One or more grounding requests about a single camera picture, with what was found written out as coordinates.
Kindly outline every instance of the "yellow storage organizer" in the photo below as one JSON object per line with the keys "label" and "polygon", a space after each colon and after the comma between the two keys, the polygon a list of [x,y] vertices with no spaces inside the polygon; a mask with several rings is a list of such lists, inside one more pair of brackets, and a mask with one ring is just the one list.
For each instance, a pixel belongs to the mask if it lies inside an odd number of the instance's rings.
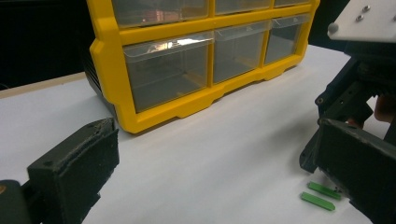
{"label": "yellow storage organizer", "polygon": [[139,133],[299,63],[319,0],[88,0],[90,52],[120,126]]}

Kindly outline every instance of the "white table surface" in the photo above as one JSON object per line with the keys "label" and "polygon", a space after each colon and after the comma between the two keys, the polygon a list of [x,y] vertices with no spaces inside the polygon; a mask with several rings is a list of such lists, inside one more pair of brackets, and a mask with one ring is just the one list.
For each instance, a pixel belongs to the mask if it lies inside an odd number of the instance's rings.
{"label": "white table surface", "polygon": [[[303,202],[306,184],[333,187],[298,158],[318,128],[315,98],[347,62],[309,46],[298,66],[249,85],[185,119],[119,134],[120,165],[84,223],[370,223],[348,203],[333,212]],[[26,167],[71,133],[111,117],[82,79],[0,100],[0,179],[28,180]],[[388,126],[373,119],[382,137]]]}

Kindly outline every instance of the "dark background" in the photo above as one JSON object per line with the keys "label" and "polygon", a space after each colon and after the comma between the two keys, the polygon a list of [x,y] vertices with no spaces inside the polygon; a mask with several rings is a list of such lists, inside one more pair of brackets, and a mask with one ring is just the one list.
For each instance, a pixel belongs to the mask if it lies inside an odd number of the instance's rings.
{"label": "dark background", "polygon": [[[85,4],[85,0],[0,0],[0,90],[84,70],[73,21],[89,16],[69,13],[64,3],[71,2]],[[321,0],[309,44],[344,49],[345,42],[327,37],[327,27],[347,2]]]}

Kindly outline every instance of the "clear plastic drawer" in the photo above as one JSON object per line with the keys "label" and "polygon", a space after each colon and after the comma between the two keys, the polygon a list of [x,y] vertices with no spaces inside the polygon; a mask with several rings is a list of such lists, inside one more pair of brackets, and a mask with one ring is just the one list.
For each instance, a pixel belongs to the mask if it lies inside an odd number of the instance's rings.
{"label": "clear plastic drawer", "polygon": [[119,27],[147,26],[205,18],[208,0],[113,0]]}
{"label": "clear plastic drawer", "polygon": [[230,14],[267,8],[270,6],[270,2],[270,0],[217,0],[216,14]]}
{"label": "clear plastic drawer", "polygon": [[273,63],[294,54],[303,23],[309,14],[273,19],[264,63]]}
{"label": "clear plastic drawer", "polygon": [[214,82],[219,83],[257,68],[264,31],[269,28],[269,21],[260,21],[216,30]]}
{"label": "clear plastic drawer", "polygon": [[136,112],[205,88],[213,32],[124,48]]}

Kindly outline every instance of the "small green object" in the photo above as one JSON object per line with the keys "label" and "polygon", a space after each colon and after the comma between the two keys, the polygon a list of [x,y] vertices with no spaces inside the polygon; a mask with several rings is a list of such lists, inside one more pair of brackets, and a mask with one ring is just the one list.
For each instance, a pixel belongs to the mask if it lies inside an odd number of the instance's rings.
{"label": "small green object", "polygon": [[308,184],[308,188],[312,189],[312,190],[314,190],[316,192],[319,192],[321,194],[324,194],[326,196],[329,196],[331,198],[334,198],[336,200],[341,200],[341,195],[340,194],[334,192],[332,189],[326,188],[323,185],[317,184],[315,182],[311,181]]}
{"label": "small green object", "polygon": [[314,205],[317,205],[319,207],[322,207],[324,209],[327,209],[329,211],[334,211],[335,210],[335,206],[331,202],[328,202],[328,201],[326,201],[324,199],[321,199],[321,198],[319,198],[319,197],[317,197],[315,195],[309,194],[307,192],[303,192],[301,194],[301,199],[306,201],[306,202],[309,202],[309,203],[312,203]]}

